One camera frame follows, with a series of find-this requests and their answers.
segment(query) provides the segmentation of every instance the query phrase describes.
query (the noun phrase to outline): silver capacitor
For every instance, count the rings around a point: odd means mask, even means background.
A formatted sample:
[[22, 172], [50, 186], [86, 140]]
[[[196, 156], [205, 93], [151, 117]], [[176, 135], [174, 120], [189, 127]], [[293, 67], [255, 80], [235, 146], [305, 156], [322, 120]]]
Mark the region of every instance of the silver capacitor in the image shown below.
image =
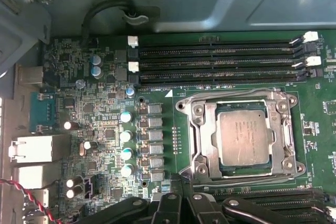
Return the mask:
[[91, 75], [96, 79], [100, 79], [103, 76], [103, 71], [98, 66], [93, 66], [91, 68]]
[[94, 66], [101, 67], [103, 65], [103, 62], [98, 55], [92, 55], [90, 57], [90, 61], [91, 61], [91, 64]]

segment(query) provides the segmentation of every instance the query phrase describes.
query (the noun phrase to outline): capacitor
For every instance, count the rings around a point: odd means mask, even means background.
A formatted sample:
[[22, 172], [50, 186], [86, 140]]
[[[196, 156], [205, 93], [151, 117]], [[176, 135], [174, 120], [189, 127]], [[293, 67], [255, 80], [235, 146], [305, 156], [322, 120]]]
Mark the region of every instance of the capacitor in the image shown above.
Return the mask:
[[82, 192], [83, 192], [83, 187], [80, 185], [77, 185], [67, 191], [67, 198], [72, 199], [76, 197], [77, 195], [81, 194]]
[[127, 96], [128, 98], [133, 98], [133, 97], [135, 97], [135, 89], [134, 89], [134, 88], [131, 88], [131, 87], [127, 88], [127, 89], [126, 89], [126, 96]]
[[101, 71], [101, 68], [98, 66], [93, 66], [91, 68], [91, 74], [96, 79], [100, 79], [103, 76], [103, 71]]
[[84, 149], [96, 149], [98, 147], [98, 143], [96, 141], [85, 141], [84, 142]]
[[68, 188], [71, 188], [81, 183], [83, 183], [83, 178], [81, 176], [76, 176], [74, 178], [68, 179], [66, 184]]
[[120, 114], [120, 121], [123, 123], [129, 123], [132, 121], [132, 114], [128, 111], [122, 112]]
[[120, 157], [122, 160], [130, 160], [133, 156], [133, 150], [131, 148], [125, 148], [122, 150]]
[[79, 79], [75, 82], [75, 86], [77, 89], [83, 89], [85, 87], [85, 81]]
[[101, 58], [98, 55], [91, 56], [90, 61], [94, 66], [101, 67], [103, 65], [103, 62], [101, 61]]
[[79, 129], [79, 123], [78, 122], [72, 122], [68, 121], [64, 123], [64, 129], [65, 130], [78, 130]]
[[124, 131], [119, 134], [119, 139], [121, 142], [125, 143], [131, 140], [133, 137], [133, 133], [130, 131]]
[[127, 177], [132, 175], [133, 170], [134, 170], [133, 165], [126, 164], [121, 168], [120, 174], [121, 174], [122, 177], [127, 178]]

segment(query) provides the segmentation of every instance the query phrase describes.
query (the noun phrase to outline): cpu socket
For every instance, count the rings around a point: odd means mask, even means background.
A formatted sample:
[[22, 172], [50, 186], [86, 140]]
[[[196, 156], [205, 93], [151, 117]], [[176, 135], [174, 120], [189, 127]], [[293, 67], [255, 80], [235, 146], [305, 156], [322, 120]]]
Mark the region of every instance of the cpu socket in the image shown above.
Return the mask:
[[290, 109], [280, 89], [203, 92], [176, 103], [187, 115], [190, 162], [180, 174], [196, 185], [282, 183], [305, 173], [296, 161]]

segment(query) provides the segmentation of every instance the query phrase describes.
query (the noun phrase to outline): motherboard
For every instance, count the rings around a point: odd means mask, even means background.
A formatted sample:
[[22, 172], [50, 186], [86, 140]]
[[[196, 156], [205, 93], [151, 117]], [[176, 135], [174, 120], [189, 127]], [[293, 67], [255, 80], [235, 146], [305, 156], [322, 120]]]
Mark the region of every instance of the motherboard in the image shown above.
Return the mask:
[[29, 125], [70, 138], [48, 207], [75, 221], [169, 192], [172, 173], [218, 200], [336, 194], [335, 41], [331, 30], [95, 37], [86, 49], [54, 38]]

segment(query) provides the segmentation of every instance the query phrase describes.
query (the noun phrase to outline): mounting hole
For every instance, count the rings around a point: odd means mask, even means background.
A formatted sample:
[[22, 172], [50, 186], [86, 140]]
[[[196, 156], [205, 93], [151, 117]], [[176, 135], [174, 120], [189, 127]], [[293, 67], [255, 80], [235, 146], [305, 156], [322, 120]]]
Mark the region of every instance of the mounting hole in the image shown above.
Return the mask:
[[297, 169], [298, 172], [303, 171], [303, 167], [301, 165], [299, 165], [298, 167], [296, 167], [296, 169]]
[[143, 181], [143, 182], [141, 183], [141, 186], [142, 186], [142, 187], [148, 187], [148, 183], [147, 183], [146, 181]]
[[289, 103], [290, 104], [294, 104], [294, 103], [296, 103], [296, 99], [295, 98], [289, 98]]

